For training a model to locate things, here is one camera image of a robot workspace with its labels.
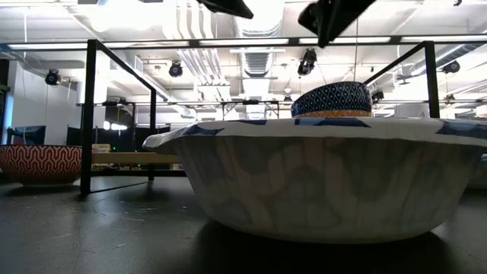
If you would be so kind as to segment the black table mat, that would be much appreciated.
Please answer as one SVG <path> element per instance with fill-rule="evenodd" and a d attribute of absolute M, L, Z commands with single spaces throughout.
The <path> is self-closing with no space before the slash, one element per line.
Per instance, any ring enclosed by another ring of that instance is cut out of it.
<path fill-rule="evenodd" d="M 0 274 L 487 274 L 487 191 L 389 244 L 276 241 L 209 220 L 186 179 L 98 177 L 98 193 L 0 184 Z"/>

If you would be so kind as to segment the blue patterned ceramic bowl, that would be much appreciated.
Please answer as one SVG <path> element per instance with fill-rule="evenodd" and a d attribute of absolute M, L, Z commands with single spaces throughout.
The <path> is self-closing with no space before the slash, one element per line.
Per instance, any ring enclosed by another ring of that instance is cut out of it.
<path fill-rule="evenodd" d="M 325 84 L 301 95 L 291 105 L 293 117 L 337 111 L 352 112 L 353 116 L 370 116 L 372 99 L 368 87 L 357 81 Z"/>

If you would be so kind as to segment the red patterned ceramic bowl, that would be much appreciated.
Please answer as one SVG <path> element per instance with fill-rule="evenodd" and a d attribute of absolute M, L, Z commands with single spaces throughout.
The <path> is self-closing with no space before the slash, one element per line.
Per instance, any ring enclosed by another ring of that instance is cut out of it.
<path fill-rule="evenodd" d="M 0 169 L 24 186 L 73 184 L 81 176 L 81 146 L 0 145 Z"/>

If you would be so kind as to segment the white cabinet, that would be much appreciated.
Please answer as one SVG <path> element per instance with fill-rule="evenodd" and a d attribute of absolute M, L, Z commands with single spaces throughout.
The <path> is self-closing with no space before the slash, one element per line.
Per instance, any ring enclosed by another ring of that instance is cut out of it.
<path fill-rule="evenodd" d="M 394 116 L 400 118 L 429 118 L 427 104 L 397 104 L 394 107 Z"/>

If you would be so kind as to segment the horizontal light bar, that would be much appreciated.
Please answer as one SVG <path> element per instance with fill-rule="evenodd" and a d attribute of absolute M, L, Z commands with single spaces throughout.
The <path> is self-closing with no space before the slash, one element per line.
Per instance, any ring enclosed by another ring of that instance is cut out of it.
<path fill-rule="evenodd" d="M 396 46 L 415 45 L 423 41 L 436 44 L 487 43 L 487 33 L 419 35 L 419 36 L 364 36 L 337 37 L 331 46 Z M 190 39 L 190 40 L 135 40 L 105 41 L 104 46 L 115 50 L 128 49 L 193 49 L 193 48 L 240 48 L 240 47 L 314 47 L 316 37 L 277 37 L 277 38 L 231 38 L 231 39 Z M 4 52 L 47 52 L 83 51 L 88 48 L 86 41 L 45 42 L 45 43 L 0 43 Z"/>

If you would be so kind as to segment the dark background monitor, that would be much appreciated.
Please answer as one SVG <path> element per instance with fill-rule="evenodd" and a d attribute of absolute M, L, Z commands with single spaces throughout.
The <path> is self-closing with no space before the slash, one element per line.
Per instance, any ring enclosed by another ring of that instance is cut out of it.
<path fill-rule="evenodd" d="M 9 128 L 8 145 L 43 145 L 45 141 L 45 126 L 25 126 Z"/>

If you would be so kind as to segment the wooden cutting board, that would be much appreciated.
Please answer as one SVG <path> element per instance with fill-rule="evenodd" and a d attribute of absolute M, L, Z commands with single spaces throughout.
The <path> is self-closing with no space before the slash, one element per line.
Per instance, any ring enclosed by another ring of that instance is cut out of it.
<path fill-rule="evenodd" d="M 145 78 L 140 74 L 135 72 L 131 67 L 129 67 L 124 61 L 122 61 L 112 50 L 108 49 L 99 40 L 89 40 L 87 41 L 87 68 L 86 68 L 86 83 L 85 83 L 85 93 L 84 93 L 84 103 L 82 104 L 81 111 L 81 144 L 82 144 L 82 155 L 81 155 L 81 194 L 87 195 L 92 193 L 91 189 L 91 177 L 92 170 L 91 165 L 94 160 L 92 155 L 92 128 L 94 124 L 94 86 L 96 82 L 96 62 L 97 53 L 99 51 L 105 53 L 111 60 L 119 64 L 126 72 L 134 76 L 139 82 L 141 82 L 145 87 L 149 89 L 150 93 L 150 132 L 155 132 L 155 121 L 156 121 L 156 95 L 159 89 L 149 84 Z M 391 62 L 388 66 L 380 70 L 378 73 L 370 77 L 365 81 L 365 84 L 371 84 L 373 81 L 377 80 L 385 72 L 391 70 L 394 66 L 399 65 L 405 59 L 408 59 L 414 53 L 423 51 L 425 54 L 425 65 L 427 74 L 427 84 L 428 84 L 428 104 L 430 114 L 434 118 L 440 116 L 439 110 L 439 99 L 438 99 L 438 79 L 435 74 L 436 68 L 436 53 L 434 51 L 435 42 L 432 40 L 425 40 L 414 46 L 411 50 L 406 52 L 404 55 L 400 56 L 395 61 Z"/>

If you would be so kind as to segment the orange patterned ceramic bowl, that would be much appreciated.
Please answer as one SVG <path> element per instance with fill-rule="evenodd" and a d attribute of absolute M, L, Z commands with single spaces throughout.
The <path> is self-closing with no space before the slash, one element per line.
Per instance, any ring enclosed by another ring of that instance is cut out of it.
<path fill-rule="evenodd" d="M 294 118 L 310 118 L 310 117 L 371 117 L 372 112 L 364 110 L 322 110 L 309 113 L 302 113 L 294 116 Z"/>

